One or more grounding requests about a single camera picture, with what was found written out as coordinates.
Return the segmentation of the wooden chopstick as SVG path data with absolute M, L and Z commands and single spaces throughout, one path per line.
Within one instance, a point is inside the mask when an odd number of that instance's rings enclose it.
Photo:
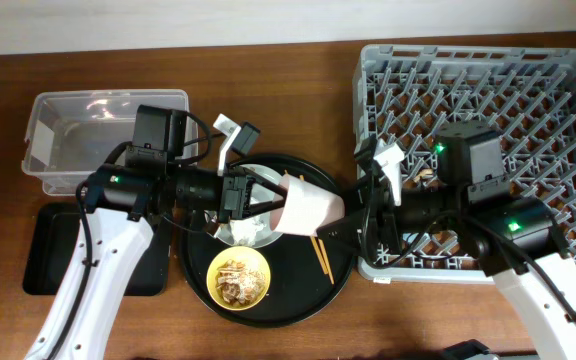
M 287 196 L 279 227 L 289 234 L 307 236 L 323 273 L 327 275 L 329 269 L 314 235 L 317 226 L 325 219 L 326 205 L 321 191 L 302 177 L 297 178 L 288 173 L 282 177 L 281 185 L 287 190 Z
M 329 277 L 330 283 L 334 285 L 334 276 L 330 267 L 324 243 L 318 239 L 317 235 L 315 234 L 315 221 L 317 220 L 317 214 L 312 211 L 312 205 L 308 202 L 306 193 L 303 193 L 302 206 L 303 210 L 306 212 L 306 216 L 308 217 L 307 228 L 310 233 L 310 240 L 317 255 L 318 261 L 321 265 L 322 271 Z

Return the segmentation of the white tissue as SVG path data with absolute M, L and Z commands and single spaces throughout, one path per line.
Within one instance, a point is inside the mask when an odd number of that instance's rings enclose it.
M 257 238 L 264 238 L 267 225 L 259 217 L 245 220 L 232 220 L 229 223 L 230 233 L 234 245 L 253 246 Z

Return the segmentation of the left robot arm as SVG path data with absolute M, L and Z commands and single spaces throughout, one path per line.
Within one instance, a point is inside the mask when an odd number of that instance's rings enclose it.
M 281 186 L 224 159 L 213 171 L 197 167 L 203 154 L 182 153 L 187 121 L 210 129 L 187 110 L 141 105 L 131 140 L 117 145 L 75 190 L 80 222 L 75 248 L 29 359 L 100 359 L 129 280 L 181 205 L 211 211 L 215 223 L 244 220 L 284 206 Z

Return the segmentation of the gold snack wrapper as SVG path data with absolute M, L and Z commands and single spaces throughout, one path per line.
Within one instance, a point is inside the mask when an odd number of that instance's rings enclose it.
M 204 227 L 203 231 L 213 238 L 218 238 L 221 232 L 222 224 L 213 220 L 208 221 Z

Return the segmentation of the pink cup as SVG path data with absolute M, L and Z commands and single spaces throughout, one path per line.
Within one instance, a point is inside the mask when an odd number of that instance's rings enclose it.
M 279 186 L 287 191 L 282 208 L 270 212 L 274 232 L 316 236 L 317 229 L 345 216 L 342 198 L 292 175 L 283 175 Z

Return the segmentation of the yellow bowl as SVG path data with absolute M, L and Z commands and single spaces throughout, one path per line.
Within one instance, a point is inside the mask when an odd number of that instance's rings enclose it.
M 271 270 L 257 250 L 235 246 L 217 254 L 206 273 L 211 299 L 221 308 L 244 311 L 255 307 L 266 296 Z

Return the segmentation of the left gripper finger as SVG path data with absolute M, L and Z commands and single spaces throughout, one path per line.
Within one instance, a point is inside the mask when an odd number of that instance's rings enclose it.
M 266 179 L 265 177 L 253 172 L 252 170 L 246 169 L 245 173 L 248 176 L 251 176 L 254 179 L 256 184 L 259 184 L 261 187 L 272 191 L 273 193 L 286 198 L 287 197 L 287 190 L 278 184 L 273 183 L 272 181 Z
M 281 209 L 285 206 L 285 199 L 278 201 L 265 201 L 265 202 L 250 202 L 248 206 L 247 215 L 249 217 L 259 216 L 273 210 Z

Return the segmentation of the food scraps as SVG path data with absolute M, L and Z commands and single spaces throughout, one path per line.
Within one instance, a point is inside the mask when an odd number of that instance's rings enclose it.
M 216 289 L 221 299 L 236 308 L 254 303 L 265 289 L 266 276 L 248 261 L 228 260 L 218 268 Z

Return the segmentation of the grey plate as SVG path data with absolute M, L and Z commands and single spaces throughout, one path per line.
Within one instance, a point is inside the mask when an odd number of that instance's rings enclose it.
M 244 175 L 248 177 L 248 185 L 244 195 L 248 198 L 248 205 L 255 205 L 266 202 L 274 203 L 283 199 L 276 192 L 264 186 L 263 183 L 278 185 L 280 174 L 264 165 L 242 164 L 236 167 L 237 170 L 245 170 Z M 270 211 L 263 210 L 254 215 L 244 214 L 243 219 L 233 219 L 218 225 L 213 237 L 229 246 L 247 246 L 251 248 L 261 248 L 270 245 L 282 236 L 281 232 L 276 232 L 270 226 Z

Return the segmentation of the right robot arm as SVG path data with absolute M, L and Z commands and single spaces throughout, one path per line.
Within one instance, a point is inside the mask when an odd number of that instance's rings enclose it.
M 424 235 L 453 231 L 512 305 L 542 359 L 576 359 L 576 265 L 550 208 L 514 196 L 498 133 L 480 121 L 443 125 L 434 136 L 440 187 L 405 190 L 382 141 L 364 140 L 355 160 L 364 171 L 346 192 L 344 218 L 318 228 L 374 269 L 415 254 Z

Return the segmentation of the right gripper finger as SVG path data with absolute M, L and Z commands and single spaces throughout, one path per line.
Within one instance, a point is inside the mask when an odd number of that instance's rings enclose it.
M 365 211 L 359 210 L 342 219 L 320 226 L 316 233 L 324 242 L 339 245 L 353 255 L 364 255 L 366 253 L 364 224 Z
M 344 203 L 346 213 L 355 213 L 366 208 L 368 197 L 368 184 L 358 182 L 352 187 L 339 193 Z

